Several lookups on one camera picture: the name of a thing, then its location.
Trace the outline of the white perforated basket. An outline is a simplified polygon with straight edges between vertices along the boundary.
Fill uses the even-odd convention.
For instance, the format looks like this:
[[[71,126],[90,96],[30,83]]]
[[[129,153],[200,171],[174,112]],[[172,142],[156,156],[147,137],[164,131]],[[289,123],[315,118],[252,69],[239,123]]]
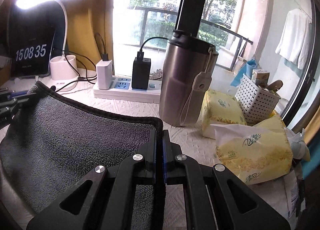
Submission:
[[[267,119],[280,100],[277,93],[271,93],[256,86],[245,74],[240,80],[235,98],[249,125],[255,125]]]

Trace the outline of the yellow tissue pack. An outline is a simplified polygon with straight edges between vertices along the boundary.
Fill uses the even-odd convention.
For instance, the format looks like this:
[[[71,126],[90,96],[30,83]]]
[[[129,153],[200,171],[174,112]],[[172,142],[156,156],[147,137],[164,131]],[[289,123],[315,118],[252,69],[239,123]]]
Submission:
[[[247,125],[241,107],[234,96],[209,89],[204,95],[200,120],[202,135],[215,139],[212,125]]]
[[[293,153],[280,116],[254,126],[216,125],[216,155],[244,183],[258,184],[290,172]]]

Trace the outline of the white power strip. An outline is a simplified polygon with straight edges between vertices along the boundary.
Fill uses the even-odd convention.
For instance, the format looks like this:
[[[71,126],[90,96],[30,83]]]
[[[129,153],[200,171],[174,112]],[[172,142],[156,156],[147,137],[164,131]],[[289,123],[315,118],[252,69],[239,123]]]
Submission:
[[[147,90],[133,89],[131,87],[131,78],[113,76],[108,90],[99,89],[98,85],[94,85],[93,95],[95,98],[100,99],[159,104],[161,85],[161,81],[149,80]]]

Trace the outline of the white textured tablecloth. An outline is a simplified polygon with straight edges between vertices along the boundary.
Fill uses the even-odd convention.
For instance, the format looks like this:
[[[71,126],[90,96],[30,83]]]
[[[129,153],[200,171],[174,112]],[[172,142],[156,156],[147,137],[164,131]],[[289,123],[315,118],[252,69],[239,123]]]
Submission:
[[[157,116],[158,114],[157,104],[97,99],[93,95],[93,85],[88,82],[77,83],[73,90],[64,92],[63,96],[88,106],[119,114],[132,116]],[[200,164],[215,164],[215,140],[202,136],[200,124],[188,127],[172,127],[164,124],[164,128],[169,131],[171,140],[181,146],[184,154],[194,158]],[[288,200],[290,196],[286,193],[285,183],[282,178],[251,185],[250,187],[287,219],[291,228],[296,227],[297,219],[294,215],[289,215]],[[1,178],[1,200],[10,212],[18,213],[14,218],[22,228],[25,228],[27,222],[31,219],[31,211],[21,201],[18,201],[16,193],[4,177]],[[163,228],[185,229],[186,226],[182,186],[167,186]]]

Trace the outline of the white charger adapter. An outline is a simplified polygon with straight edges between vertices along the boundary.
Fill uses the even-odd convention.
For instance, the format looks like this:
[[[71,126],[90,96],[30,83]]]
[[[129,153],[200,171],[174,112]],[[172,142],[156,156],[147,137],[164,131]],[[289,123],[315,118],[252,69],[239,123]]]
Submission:
[[[97,82],[100,90],[108,90],[111,86],[113,77],[112,60],[103,61],[100,60],[96,65]]]

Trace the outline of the white hanging shirt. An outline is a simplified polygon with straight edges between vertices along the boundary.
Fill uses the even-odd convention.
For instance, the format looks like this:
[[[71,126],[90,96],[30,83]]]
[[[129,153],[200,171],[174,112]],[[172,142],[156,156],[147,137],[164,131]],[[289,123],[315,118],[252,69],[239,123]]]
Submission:
[[[301,9],[287,13],[280,41],[275,53],[302,70],[309,51],[311,18]]]

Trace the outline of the stainless steel tumbler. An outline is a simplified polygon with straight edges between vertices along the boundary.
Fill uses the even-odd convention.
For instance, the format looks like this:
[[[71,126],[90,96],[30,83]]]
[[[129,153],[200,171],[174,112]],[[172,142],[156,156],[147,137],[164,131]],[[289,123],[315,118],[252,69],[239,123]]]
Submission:
[[[160,118],[175,127],[194,125],[200,115],[218,52],[213,44],[182,30],[169,39],[163,65]]]

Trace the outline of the purple and grey towel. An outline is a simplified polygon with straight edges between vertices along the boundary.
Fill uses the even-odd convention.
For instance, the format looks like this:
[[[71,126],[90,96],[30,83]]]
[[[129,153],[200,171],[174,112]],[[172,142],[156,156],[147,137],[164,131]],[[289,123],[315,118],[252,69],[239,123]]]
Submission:
[[[166,191],[161,119],[92,108],[42,82],[29,93],[36,97],[17,111],[1,142],[1,176],[33,218],[96,166],[109,168],[136,154],[155,130],[155,183],[136,186],[130,229],[162,229]]]

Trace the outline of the white desk lamp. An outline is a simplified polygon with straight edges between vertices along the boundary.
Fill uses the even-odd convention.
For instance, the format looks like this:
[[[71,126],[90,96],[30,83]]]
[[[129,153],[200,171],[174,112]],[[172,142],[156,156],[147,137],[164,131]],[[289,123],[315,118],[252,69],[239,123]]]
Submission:
[[[79,82],[80,75],[77,73],[78,70],[76,67],[73,66],[73,63],[76,62],[75,55],[66,54],[68,17],[65,6],[61,0],[16,0],[15,5],[22,10],[29,10],[46,2],[56,2],[63,11],[65,23],[63,44],[62,47],[57,50],[60,55],[52,58],[49,61],[49,66],[52,82],[56,87],[56,91],[68,92],[75,88]]]

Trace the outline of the tablet showing clock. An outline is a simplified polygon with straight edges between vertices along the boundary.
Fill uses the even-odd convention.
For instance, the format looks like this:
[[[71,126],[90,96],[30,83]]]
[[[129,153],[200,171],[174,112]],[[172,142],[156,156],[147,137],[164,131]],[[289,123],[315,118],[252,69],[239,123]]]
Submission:
[[[55,27],[34,10],[14,7],[8,18],[10,77],[46,76],[49,73]]]

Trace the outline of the yellow curtain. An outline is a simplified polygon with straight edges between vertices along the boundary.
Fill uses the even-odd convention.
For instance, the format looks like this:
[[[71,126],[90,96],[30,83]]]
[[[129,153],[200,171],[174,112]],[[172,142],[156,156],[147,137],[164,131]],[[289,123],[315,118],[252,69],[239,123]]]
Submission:
[[[113,60],[113,0],[63,0],[68,17],[67,44],[72,54],[81,55],[83,63],[93,70],[106,49]]]

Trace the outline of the black charger adapter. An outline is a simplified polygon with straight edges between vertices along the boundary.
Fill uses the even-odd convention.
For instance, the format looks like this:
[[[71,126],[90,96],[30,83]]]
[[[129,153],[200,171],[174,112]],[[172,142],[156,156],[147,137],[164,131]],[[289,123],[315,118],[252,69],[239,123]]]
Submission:
[[[151,59],[144,57],[144,52],[139,50],[133,62],[132,89],[147,90],[151,69]]]

